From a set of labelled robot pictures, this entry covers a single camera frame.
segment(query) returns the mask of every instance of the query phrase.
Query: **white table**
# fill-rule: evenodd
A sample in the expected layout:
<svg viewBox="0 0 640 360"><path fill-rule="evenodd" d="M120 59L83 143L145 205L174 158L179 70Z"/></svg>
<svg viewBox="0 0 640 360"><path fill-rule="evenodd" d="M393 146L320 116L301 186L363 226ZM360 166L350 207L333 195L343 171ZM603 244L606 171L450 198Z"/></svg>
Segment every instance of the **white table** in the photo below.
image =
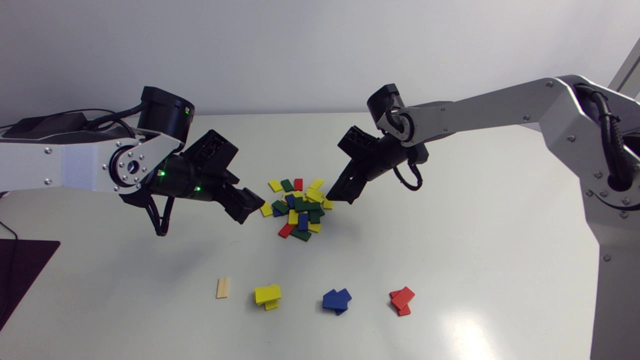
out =
<svg viewBox="0 0 640 360"><path fill-rule="evenodd" d="M354 124L375 133L366 113L236 115L197 117L189 140L215 128L240 149L240 185L273 202L272 179L328 191ZM428 149L423 189L389 172L308 243L277 235L284 218L239 225L217 203L177 200L159 238L112 194L13 192L0 219L62 244L0 332L0 359L588 359L598 247L577 178L520 126ZM269 283L283 298L267 312L252 293ZM403 286L416 296L399 318L388 293ZM332 288L353 296L341 316L321 309Z"/></svg>

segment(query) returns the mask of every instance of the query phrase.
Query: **wooden block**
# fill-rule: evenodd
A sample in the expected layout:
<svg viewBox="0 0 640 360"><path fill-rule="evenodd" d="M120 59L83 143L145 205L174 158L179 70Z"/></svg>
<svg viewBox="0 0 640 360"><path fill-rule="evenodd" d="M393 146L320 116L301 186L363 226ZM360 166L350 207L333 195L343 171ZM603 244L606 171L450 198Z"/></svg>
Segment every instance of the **wooden block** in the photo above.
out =
<svg viewBox="0 0 640 360"><path fill-rule="evenodd" d="M280 182L280 185L282 185L282 188L286 192L292 192L293 191L293 185L291 184L289 179L284 179L283 181Z"/></svg>
<svg viewBox="0 0 640 360"><path fill-rule="evenodd" d="M278 235L280 235L280 236L282 236L283 238L286 239L289 236L289 234L291 234L291 231L295 227L296 227L295 225L284 224L282 229L280 229L280 231L278 232Z"/></svg>
<svg viewBox="0 0 640 360"><path fill-rule="evenodd" d="M287 196L293 194L292 192L288 192L288 193L283 193L282 194L282 198L280 199L280 201L282 201L282 204L288 204L287 202Z"/></svg>
<svg viewBox="0 0 640 360"><path fill-rule="evenodd" d="M302 191L302 179L293 179L293 190Z"/></svg>
<svg viewBox="0 0 640 360"><path fill-rule="evenodd" d="M402 309L407 305L407 303L409 303L409 301L411 301L411 299L413 299L414 296L415 294L413 291L405 286L398 294L395 295L394 298L391 299L391 304L393 304L396 309Z"/></svg>
<svg viewBox="0 0 640 360"><path fill-rule="evenodd" d="M298 229L293 229L291 231L291 235L297 237L300 240L304 240L304 241L309 241L309 238L311 238L311 233L308 231L300 231Z"/></svg>
<svg viewBox="0 0 640 360"><path fill-rule="evenodd" d="M271 187L271 189L273 190L273 192L281 192L282 191L282 185L280 185L280 182L277 180L271 180L269 182L269 186Z"/></svg>
<svg viewBox="0 0 640 360"><path fill-rule="evenodd" d="M298 212L295 210L289 211L289 225L298 225Z"/></svg>
<svg viewBox="0 0 640 360"><path fill-rule="evenodd" d="M311 224L311 222L309 222L308 225L309 231L313 231L314 233L320 233L320 229L322 229L322 224Z"/></svg>
<svg viewBox="0 0 640 360"><path fill-rule="evenodd" d="M298 230L309 231L309 214L301 213L298 215Z"/></svg>
<svg viewBox="0 0 640 360"><path fill-rule="evenodd" d="M318 189L320 189L320 186L322 186L322 184L324 184L324 180L316 179L316 180L314 180L313 183L311 183L311 185L309 185L309 188L313 189L313 190L318 190Z"/></svg>
<svg viewBox="0 0 640 360"><path fill-rule="evenodd" d="M274 201L271 206L273 206L274 209L277 209L279 212L283 213L283 214L287 214L289 212L289 207L285 204L282 204L282 202L280 200L276 200Z"/></svg>
<svg viewBox="0 0 640 360"><path fill-rule="evenodd" d="M287 205L289 205L289 209L293 209L296 207L296 197L293 194L289 194L286 196Z"/></svg>
<svg viewBox="0 0 640 360"><path fill-rule="evenodd" d="M282 298L280 287L276 284L263 286L261 288L255 288L253 289L253 292L255 295L255 303L258 305L262 305L267 301L278 300Z"/></svg>
<svg viewBox="0 0 640 360"><path fill-rule="evenodd" d="M304 211L305 210L305 201L301 197L297 197L293 199L294 208L296 211Z"/></svg>
<svg viewBox="0 0 640 360"><path fill-rule="evenodd" d="M398 316L409 315L411 313L411 309L409 305L405 305L402 309L398 310Z"/></svg>
<svg viewBox="0 0 640 360"><path fill-rule="evenodd" d="M277 300L272 300L272 301L267 301L264 303L264 310L265 311L269 311L269 310L273 310L273 309L277 309L278 308L278 301Z"/></svg>
<svg viewBox="0 0 640 360"><path fill-rule="evenodd" d="M229 278L221 277L218 279L218 290L216 299L224 299L229 296Z"/></svg>
<svg viewBox="0 0 640 360"><path fill-rule="evenodd" d="M271 205L268 202L264 202L264 205L262 205L262 207L260 208L260 211L262 212L262 216L264 217L270 217L271 215L273 215L273 210L271 209Z"/></svg>

